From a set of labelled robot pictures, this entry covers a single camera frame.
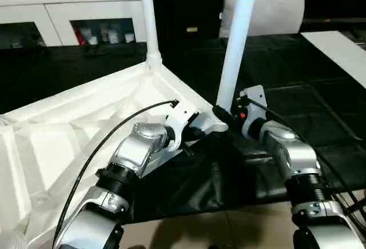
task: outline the white pvc pipe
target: white pvc pipe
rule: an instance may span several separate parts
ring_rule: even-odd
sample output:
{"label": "white pvc pipe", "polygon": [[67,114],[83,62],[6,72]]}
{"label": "white pvc pipe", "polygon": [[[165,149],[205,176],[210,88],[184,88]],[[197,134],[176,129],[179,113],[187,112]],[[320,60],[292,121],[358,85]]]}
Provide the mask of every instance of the white pvc pipe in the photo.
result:
{"label": "white pvc pipe", "polygon": [[151,66],[161,64],[161,55],[156,33],[155,13],[153,0],[142,0],[144,10],[144,22],[146,31],[146,43],[148,45],[147,61]]}
{"label": "white pvc pipe", "polygon": [[230,112],[255,0],[237,0],[216,103]]}

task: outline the white fabric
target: white fabric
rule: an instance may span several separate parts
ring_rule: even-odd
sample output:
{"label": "white fabric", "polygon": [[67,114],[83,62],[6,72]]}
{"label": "white fabric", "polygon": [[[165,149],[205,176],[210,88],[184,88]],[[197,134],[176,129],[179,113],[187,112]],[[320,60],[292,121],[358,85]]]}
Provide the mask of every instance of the white fabric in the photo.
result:
{"label": "white fabric", "polygon": [[27,242],[24,235],[17,231],[5,231],[0,233],[0,248],[26,249]]}
{"label": "white fabric", "polygon": [[[0,232],[25,233],[28,249],[51,239],[53,227],[85,160],[120,121],[137,110],[168,99],[189,102],[202,113],[194,123],[209,132],[222,123],[212,106],[163,65],[151,71],[146,63],[80,85],[0,116]],[[122,126],[99,150],[84,173],[69,214],[95,184],[134,123],[164,122],[172,108],[151,109]],[[178,152],[152,157],[145,174]]]}
{"label": "white fabric", "polygon": [[[220,38],[229,37],[236,0],[224,0]],[[305,0],[255,0],[248,36],[298,33]]]}

